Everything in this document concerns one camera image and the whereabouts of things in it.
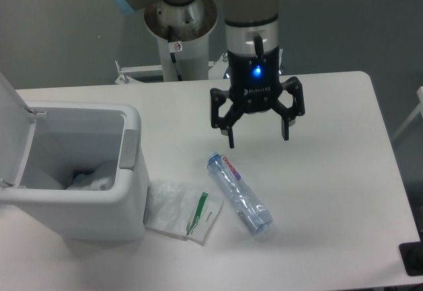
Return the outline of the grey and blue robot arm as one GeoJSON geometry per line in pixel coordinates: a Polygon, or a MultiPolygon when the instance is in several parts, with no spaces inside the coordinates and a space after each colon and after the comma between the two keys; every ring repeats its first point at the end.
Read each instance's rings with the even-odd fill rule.
{"type": "Polygon", "coordinates": [[[280,81],[278,0],[115,0],[127,13],[144,12],[149,30],[163,47],[161,65],[168,80],[195,79],[188,70],[207,73],[208,49],[189,44],[206,40],[217,21],[216,1],[223,5],[230,86],[210,91],[212,128],[233,137],[244,114],[273,110],[282,119],[282,137],[305,114],[300,80],[280,81]]]}

